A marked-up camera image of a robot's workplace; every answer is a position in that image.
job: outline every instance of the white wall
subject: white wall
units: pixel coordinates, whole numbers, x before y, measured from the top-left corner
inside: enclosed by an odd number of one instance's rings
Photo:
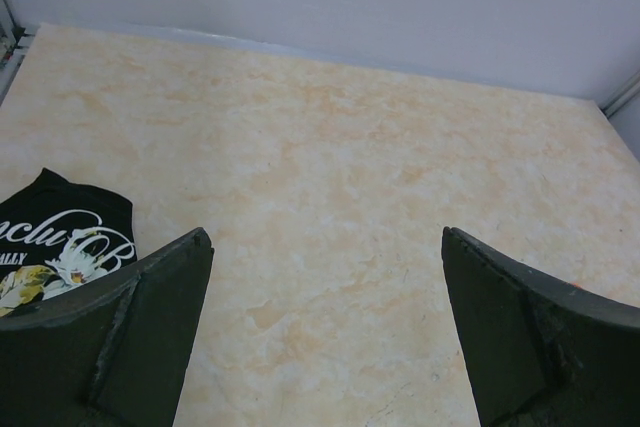
[[[640,97],[636,97],[610,120],[631,152],[640,160]]]
[[[605,99],[640,67],[639,0],[12,0],[22,22],[195,29]]]

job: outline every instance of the printed graphic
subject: printed graphic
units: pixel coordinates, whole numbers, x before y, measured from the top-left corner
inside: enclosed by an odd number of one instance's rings
[[[52,227],[55,221],[64,217],[68,220],[70,215],[93,216],[97,225],[75,229],[71,235],[66,230],[56,231]],[[28,234],[19,238],[16,234],[20,230]],[[31,302],[40,294],[42,300],[50,299],[114,272],[122,266],[123,261],[135,255],[133,242],[120,232],[103,227],[102,218],[88,210],[61,212],[35,229],[27,223],[11,226],[9,222],[2,222],[0,238],[9,242],[35,243],[47,247],[64,242],[57,257],[44,261],[46,265],[23,265],[0,282],[0,317]],[[7,265],[19,265],[25,259],[28,262],[26,253],[0,253],[0,258]]]

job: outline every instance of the black t-shirt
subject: black t-shirt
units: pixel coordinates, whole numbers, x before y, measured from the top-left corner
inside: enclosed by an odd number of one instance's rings
[[[135,262],[132,215],[124,197],[44,169],[0,204],[0,317]]]

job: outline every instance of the marble floor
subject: marble floor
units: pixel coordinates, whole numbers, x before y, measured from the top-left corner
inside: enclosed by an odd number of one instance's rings
[[[0,198],[42,167],[131,199],[140,255],[209,232],[176,427],[477,426],[447,225],[640,306],[640,165],[584,100],[44,25]]]

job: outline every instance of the metal frame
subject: metal frame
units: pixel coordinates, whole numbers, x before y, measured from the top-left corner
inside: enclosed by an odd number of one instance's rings
[[[13,49],[11,58],[4,68],[0,70],[0,104],[7,95],[9,87],[11,87],[11,82],[13,82],[13,79],[18,73],[18,69],[22,65],[24,56],[27,55],[29,45],[31,45],[33,40],[33,35],[34,34],[26,34],[20,38],[18,45]]]
[[[600,107],[607,119],[611,119],[640,94],[640,71],[627,80]]]
[[[13,46],[16,45],[15,30],[16,25],[13,22],[13,16],[9,10],[6,0],[0,0],[0,26],[4,31],[4,35],[9,38]]]

